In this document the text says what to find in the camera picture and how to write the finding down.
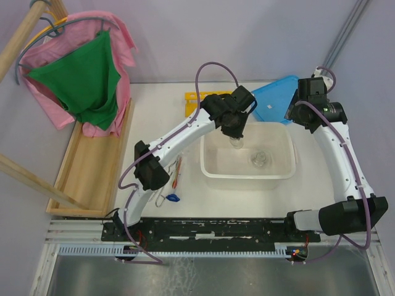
wooden tray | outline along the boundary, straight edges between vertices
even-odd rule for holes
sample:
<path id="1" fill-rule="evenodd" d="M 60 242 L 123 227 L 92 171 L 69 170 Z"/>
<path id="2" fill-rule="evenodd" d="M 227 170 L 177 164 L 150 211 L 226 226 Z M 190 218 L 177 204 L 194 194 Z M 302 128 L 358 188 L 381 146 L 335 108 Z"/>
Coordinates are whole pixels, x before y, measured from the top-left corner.
<path id="1" fill-rule="evenodd" d="M 76 122 L 55 188 L 89 210 L 68 208 L 50 199 L 47 213 L 57 216 L 100 218 L 112 210 L 133 111 L 134 104 L 131 101 L 125 112 L 119 138 L 86 137 L 82 133 L 82 124 Z"/>

blue tray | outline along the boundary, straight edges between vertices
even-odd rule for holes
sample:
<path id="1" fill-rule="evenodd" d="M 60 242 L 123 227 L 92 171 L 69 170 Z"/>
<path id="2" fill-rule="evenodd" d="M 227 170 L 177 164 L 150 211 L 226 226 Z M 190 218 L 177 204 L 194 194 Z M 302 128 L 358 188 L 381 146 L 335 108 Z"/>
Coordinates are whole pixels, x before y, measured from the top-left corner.
<path id="1" fill-rule="evenodd" d="M 258 106 L 253 111 L 258 121 L 281 122 L 285 125 L 292 122 L 284 119 L 289 103 L 297 89 L 297 76 L 287 76 L 276 82 L 252 91 Z"/>

white wall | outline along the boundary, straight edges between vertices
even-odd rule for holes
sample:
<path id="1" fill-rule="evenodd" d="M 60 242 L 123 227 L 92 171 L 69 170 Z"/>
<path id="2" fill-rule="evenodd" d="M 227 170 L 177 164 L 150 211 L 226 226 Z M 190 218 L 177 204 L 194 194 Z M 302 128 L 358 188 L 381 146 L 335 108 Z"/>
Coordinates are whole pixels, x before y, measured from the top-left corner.
<path id="1" fill-rule="evenodd" d="M 395 2 L 374 0 L 333 70 L 338 84 L 329 96 L 341 102 L 362 170 L 389 210 L 377 225 L 395 275 Z"/>
<path id="2" fill-rule="evenodd" d="M 68 0 L 70 13 L 108 10 L 139 48 L 131 81 L 194 81 L 204 62 L 239 80 L 311 75 L 356 0 Z M 230 80 L 220 68 L 203 80 Z"/>
<path id="3" fill-rule="evenodd" d="M 1 1 L 0 51 L 27 13 L 28 3 Z M 8 72 L 0 84 L 0 153 L 53 183 L 71 128 L 56 131 L 25 85 L 17 86 L 12 70 Z M 45 214 L 47 202 L 0 173 L 1 295 L 28 295 L 51 219 Z"/>

wooden pole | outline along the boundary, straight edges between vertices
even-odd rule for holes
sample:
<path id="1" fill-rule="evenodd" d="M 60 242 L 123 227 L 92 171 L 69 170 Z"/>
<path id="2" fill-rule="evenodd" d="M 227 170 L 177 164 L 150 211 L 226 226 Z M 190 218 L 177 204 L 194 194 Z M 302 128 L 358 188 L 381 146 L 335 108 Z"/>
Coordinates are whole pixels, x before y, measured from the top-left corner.
<path id="1" fill-rule="evenodd" d="M 19 55 L 25 44 L 27 38 L 29 37 L 31 31 L 33 31 L 38 19 L 43 14 L 46 9 L 47 4 L 43 1 L 37 1 L 33 4 L 26 17 L 20 23 L 18 29 L 12 35 L 10 41 L 3 49 L 0 54 L 0 82 L 5 77 L 10 69 L 12 63 Z"/>
<path id="2" fill-rule="evenodd" d="M 76 200 L 73 200 L 71 197 L 65 195 L 62 191 L 57 190 L 54 188 L 54 186 L 50 185 L 25 168 L 8 159 L 3 154 L 0 154 L 0 171 L 5 172 L 7 175 L 13 177 L 17 181 L 26 184 L 45 196 L 56 200 L 62 205 L 66 205 L 70 208 L 81 208 L 84 210 L 88 209 L 86 206 L 80 204 Z"/>
<path id="3" fill-rule="evenodd" d="M 64 9 L 62 1 L 52 0 L 52 2 L 55 3 L 55 5 L 52 7 L 53 11 L 59 16 L 63 17 L 63 14 L 66 14 L 67 11 Z M 3 80 L 12 63 L 14 63 L 14 60 L 19 55 L 23 45 L 26 43 L 27 38 L 33 31 L 37 21 L 43 14 L 46 7 L 47 4 L 43 1 L 35 2 L 28 11 L 25 18 L 20 23 L 14 35 L 12 35 L 10 41 L 1 52 L 0 82 Z M 80 208 L 85 210 L 88 209 L 86 206 L 67 196 L 62 191 L 57 190 L 54 186 L 37 177 L 32 172 L 26 170 L 24 167 L 16 164 L 11 159 L 5 157 L 3 154 L 0 154 L 0 171 L 5 172 L 7 175 L 44 194 L 45 196 L 56 200 L 62 205 L 66 205 L 70 208 Z"/>

wooden rack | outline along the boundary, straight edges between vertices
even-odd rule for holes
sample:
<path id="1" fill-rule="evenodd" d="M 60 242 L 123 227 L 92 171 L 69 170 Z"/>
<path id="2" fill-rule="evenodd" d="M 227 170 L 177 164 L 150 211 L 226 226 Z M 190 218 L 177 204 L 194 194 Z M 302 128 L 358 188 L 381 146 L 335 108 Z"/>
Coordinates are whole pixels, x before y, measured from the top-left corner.
<path id="1" fill-rule="evenodd" d="M 68 15 L 62 0 L 49 0 L 48 9 L 58 18 Z M 37 21 L 47 9 L 35 2 L 0 54 L 0 82 L 17 58 Z M 75 124 L 55 185 L 51 185 L 0 154 L 0 171 L 49 197 L 47 212 L 59 216 L 103 217 L 114 204 L 133 115 L 129 103 L 121 136 L 89 138 L 82 124 Z"/>

